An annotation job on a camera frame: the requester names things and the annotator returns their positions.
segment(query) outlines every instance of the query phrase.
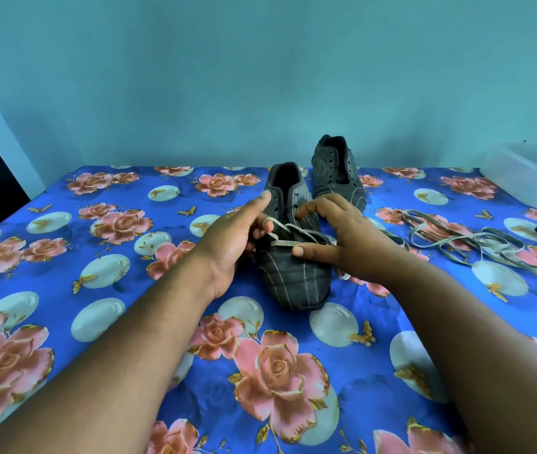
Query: blue tablecloth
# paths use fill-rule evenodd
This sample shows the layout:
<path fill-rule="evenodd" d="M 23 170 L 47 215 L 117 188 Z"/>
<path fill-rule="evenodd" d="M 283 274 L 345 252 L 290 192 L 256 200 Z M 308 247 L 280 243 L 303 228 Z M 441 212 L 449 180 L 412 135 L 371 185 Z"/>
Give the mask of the blue tablecloth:
<path fill-rule="evenodd" d="M 302 171 L 312 190 L 311 169 Z M 213 220 L 257 196 L 268 173 L 87 166 L 1 223 L 0 422 L 177 264 Z M 493 226 L 526 242 L 521 256 L 537 265 L 537 210 L 476 169 L 359 174 L 365 215 L 377 226 L 408 238 L 400 209 L 433 214 L 462 232 Z M 412 251 L 537 342 L 537 274 Z M 374 440 L 387 454 L 408 443 L 413 451 L 463 451 L 462 441 L 448 438 L 464 436 L 463 425 L 383 287 L 334 279 L 321 311 L 292 313 L 244 265 L 205 315 L 161 405 L 149 453 L 166 445 L 189 453 L 364 453 L 374 451 Z"/>

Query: white plastic box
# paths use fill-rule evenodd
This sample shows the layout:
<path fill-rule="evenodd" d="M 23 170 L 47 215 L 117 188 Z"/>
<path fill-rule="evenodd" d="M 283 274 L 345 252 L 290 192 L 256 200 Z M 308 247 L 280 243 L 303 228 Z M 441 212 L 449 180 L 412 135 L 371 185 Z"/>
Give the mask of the white plastic box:
<path fill-rule="evenodd" d="M 537 208 L 537 145 L 497 146 L 485 158 L 481 173 L 514 198 Z"/>

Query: hand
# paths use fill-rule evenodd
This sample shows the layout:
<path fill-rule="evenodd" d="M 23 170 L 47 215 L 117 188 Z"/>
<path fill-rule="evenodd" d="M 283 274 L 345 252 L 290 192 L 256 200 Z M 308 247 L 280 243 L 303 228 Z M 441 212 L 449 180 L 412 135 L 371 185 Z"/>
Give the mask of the hand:
<path fill-rule="evenodd" d="M 212 223 L 199 243 L 191 250 L 191 257 L 199 257 L 207 263 L 212 274 L 211 293 L 218 298 L 233 282 L 235 265 L 243 252 L 254 250 L 254 240 L 273 230 L 273 223 L 267 222 L 263 210 L 270 202 L 270 191 L 249 201 L 240 210 L 227 213 Z"/>
<path fill-rule="evenodd" d="M 326 194 L 298 209 L 296 218 L 318 213 L 336 231 L 338 244 L 302 243 L 292 248 L 295 257 L 330 263 L 366 282 L 387 284 L 401 273 L 411 253 L 385 236 L 339 194 Z"/>

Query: person's left arm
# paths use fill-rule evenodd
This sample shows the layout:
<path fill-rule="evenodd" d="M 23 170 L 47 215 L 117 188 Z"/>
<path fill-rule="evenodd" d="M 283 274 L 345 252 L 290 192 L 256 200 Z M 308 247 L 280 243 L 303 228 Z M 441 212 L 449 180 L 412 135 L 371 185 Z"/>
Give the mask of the person's left arm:
<path fill-rule="evenodd" d="M 98 340 L 0 425 L 0 452 L 143 452 L 172 375 L 207 305 L 252 250 L 264 192 L 201 241 Z"/>

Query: person's right arm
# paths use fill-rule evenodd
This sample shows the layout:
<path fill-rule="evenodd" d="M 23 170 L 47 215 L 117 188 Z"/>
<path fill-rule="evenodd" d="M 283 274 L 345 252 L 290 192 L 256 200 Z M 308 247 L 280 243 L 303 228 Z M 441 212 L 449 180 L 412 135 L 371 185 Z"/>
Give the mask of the person's right arm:
<path fill-rule="evenodd" d="M 331 263 L 397 298 L 434 362 L 479 453 L 537 453 L 537 346 L 438 267 L 375 228 L 340 195 L 303 206 L 338 245 L 300 244 L 297 257 Z"/>

